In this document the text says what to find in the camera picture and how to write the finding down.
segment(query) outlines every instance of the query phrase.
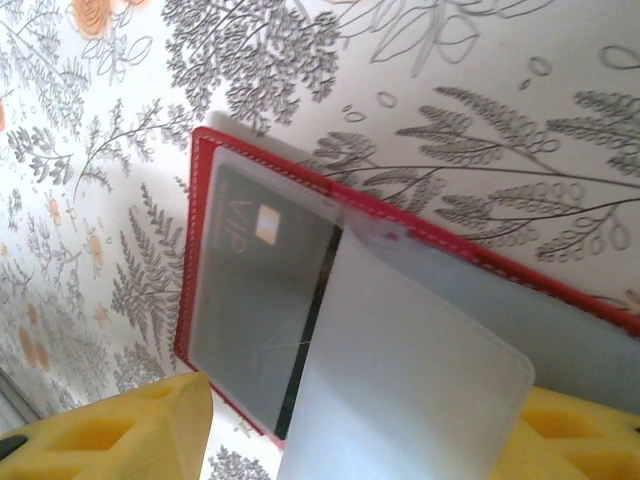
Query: orange flower pattern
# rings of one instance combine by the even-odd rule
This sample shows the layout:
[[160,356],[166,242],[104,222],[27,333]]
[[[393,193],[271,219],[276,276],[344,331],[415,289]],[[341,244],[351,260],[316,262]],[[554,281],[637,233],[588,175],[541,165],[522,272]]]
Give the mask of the orange flower pattern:
[[106,308],[104,308],[104,306],[100,302],[98,302],[98,305],[96,305],[93,318],[95,318],[98,321],[98,325],[100,325],[100,328],[111,323],[111,319],[109,318],[109,311]]
[[102,270],[102,243],[97,235],[89,237],[89,253],[93,257],[93,276],[97,277]]
[[33,303],[29,303],[29,305],[27,305],[27,316],[29,317],[29,321],[33,325],[38,324],[38,311],[36,310],[36,307],[33,305]]
[[49,363],[49,354],[47,350],[44,348],[44,345],[40,342],[36,342],[36,357],[38,359],[38,363],[45,372],[51,371],[51,364]]
[[76,24],[86,37],[104,37],[111,19],[109,0],[73,0],[72,7]]
[[4,103],[0,101],[0,132],[4,132],[4,127],[5,127]]
[[62,223],[62,216],[60,215],[60,207],[55,198],[50,199],[47,203],[47,211],[51,214],[53,223],[56,224],[56,227],[59,227]]
[[22,346],[22,353],[24,353],[24,358],[27,360],[27,363],[30,367],[35,367],[36,365],[38,365],[38,353],[36,352],[36,348],[33,345],[31,336],[24,329],[24,327],[20,327],[18,334],[20,336],[20,345]]

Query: floral wallpaper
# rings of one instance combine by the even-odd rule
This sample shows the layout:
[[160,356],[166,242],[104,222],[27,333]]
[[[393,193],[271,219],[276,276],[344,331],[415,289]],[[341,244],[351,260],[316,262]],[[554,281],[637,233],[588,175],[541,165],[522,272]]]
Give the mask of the floral wallpaper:
[[[0,366],[46,414],[184,371],[171,344],[200,124],[640,315],[639,15],[0,0]],[[275,479],[277,448],[215,402],[202,478]]]

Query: card holder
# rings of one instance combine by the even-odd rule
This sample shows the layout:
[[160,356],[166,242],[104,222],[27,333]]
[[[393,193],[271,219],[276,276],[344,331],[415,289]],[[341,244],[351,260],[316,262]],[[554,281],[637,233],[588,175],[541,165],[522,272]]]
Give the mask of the card holder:
[[[234,241],[236,250],[255,251],[234,258]],[[299,468],[315,464],[320,438],[344,451],[357,443],[359,455],[403,442],[440,452],[453,442],[462,461],[440,452],[424,463],[416,447],[409,463],[437,478],[480,478],[464,472],[488,472],[495,462],[531,386],[531,361],[540,386],[640,410],[631,381],[640,374],[640,350],[619,328],[637,334],[637,319],[204,128],[194,133],[186,258],[176,352],[280,444],[294,412],[279,478],[313,478]],[[270,370],[251,373],[265,364]],[[336,468],[367,463],[354,455],[355,463]]]

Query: gray leaf pattern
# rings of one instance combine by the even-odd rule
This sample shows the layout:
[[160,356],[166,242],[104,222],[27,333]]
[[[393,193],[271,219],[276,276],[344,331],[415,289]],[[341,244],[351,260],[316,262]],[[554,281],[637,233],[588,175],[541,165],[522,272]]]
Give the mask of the gray leaf pattern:
[[[640,316],[637,15],[567,0],[579,51],[521,48],[561,3],[5,1],[0,366],[47,414],[182,371],[190,132],[213,112]],[[274,478],[225,408],[204,477]]]

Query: red stitched edge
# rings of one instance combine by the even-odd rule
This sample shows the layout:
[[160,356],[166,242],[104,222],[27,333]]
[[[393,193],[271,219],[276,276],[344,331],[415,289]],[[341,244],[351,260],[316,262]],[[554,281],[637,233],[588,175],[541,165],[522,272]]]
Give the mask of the red stitched edge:
[[[189,334],[196,294],[196,279],[198,277],[209,179],[213,168],[213,154],[218,147],[229,148],[327,197],[354,206],[359,210],[368,212],[379,218],[389,219],[409,230],[413,236],[424,241],[426,244],[439,247],[452,255],[463,258],[484,270],[505,277],[512,282],[558,298],[569,305],[589,312],[617,327],[624,328],[634,336],[640,336],[640,319],[634,315],[618,310],[573,287],[474,244],[427,220],[418,218],[376,198],[369,197],[361,192],[336,183],[281,157],[224,133],[207,127],[198,127],[193,132],[191,144],[191,183],[189,187],[189,215],[185,247],[184,280],[174,343],[174,350],[178,358],[194,370],[196,370],[196,368],[188,358]],[[228,403],[243,417],[247,418],[247,415],[232,402]],[[263,431],[261,428],[256,427],[250,419],[247,420],[258,431]]]

